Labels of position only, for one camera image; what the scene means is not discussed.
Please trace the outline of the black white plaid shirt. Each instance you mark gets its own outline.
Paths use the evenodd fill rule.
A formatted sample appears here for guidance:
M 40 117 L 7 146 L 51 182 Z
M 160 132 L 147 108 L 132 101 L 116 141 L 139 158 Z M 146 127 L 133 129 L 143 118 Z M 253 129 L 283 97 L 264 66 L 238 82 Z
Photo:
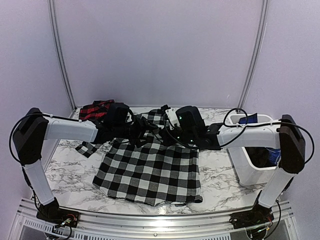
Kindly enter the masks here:
M 113 139 L 92 184 L 110 198 L 149 206 L 201 203 L 199 151 L 166 147 L 150 131 L 144 136 L 142 147 Z

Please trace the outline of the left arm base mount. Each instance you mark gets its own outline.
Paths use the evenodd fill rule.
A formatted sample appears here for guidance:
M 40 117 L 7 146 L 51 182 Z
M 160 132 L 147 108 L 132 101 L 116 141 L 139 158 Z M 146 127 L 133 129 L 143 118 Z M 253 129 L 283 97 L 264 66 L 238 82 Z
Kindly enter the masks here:
M 60 208 L 53 203 L 48 205 L 40 204 L 37 208 L 36 217 L 40 220 L 53 223 L 57 227 L 76 228 L 80 218 L 78 211 Z

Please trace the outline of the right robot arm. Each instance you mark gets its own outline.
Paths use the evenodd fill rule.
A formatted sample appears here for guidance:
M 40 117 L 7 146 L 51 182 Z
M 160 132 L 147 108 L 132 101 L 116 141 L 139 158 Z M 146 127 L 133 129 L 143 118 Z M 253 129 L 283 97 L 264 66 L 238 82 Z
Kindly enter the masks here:
M 291 179 L 305 167 L 306 141 L 290 115 L 256 123 L 205 125 L 202 119 L 195 121 L 193 117 L 178 113 L 165 114 L 164 127 L 159 134 L 167 146 L 179 144 L 189 149 L 227 149 L 242 186 L 265 184 L 256 198 L 257 206 L 247 214 L 252 224 L 260 223 L 267 216 L 266 208 L 275 203 Z M 280 158 L 275 166 L 257 167 L 248 148 L 279 150 Z

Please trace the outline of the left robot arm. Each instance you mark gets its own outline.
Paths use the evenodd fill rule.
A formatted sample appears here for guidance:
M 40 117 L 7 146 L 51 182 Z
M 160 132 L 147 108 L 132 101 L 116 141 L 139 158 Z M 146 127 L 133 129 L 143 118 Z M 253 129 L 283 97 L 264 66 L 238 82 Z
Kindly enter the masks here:
M 9 136 L 9 148 L 15 148 L 15 160 L 20 163 L 23 175 L 43 209 L 44 215 L 53 223 L 63 219 L 63 211 L 58 208 L 55 196 L 45 175 L 42 149 L 48 140 L 83 141 L 92 144 L 104 144 L 115 138 L 127 139 L 131 145 L 141 147 L 146 144 L 145 132 L 154 131 L 158 126 L 145 117 L 136 117 L 130 109 L 126 116 L 114 113 L 107 120 L 76 120 L 41 112 L 31 108 L 12 128 Z

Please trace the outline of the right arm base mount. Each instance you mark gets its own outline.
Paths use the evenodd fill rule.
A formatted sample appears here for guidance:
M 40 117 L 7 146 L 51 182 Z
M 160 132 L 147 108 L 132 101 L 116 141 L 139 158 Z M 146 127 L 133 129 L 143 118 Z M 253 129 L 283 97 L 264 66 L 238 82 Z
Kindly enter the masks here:
M 230 215 L 229 223 L 233 225 L 234 229 L 240 229 L 270 223 L 274 219 L 271 208 L 255 203 L 250 210 L 232 213 Z

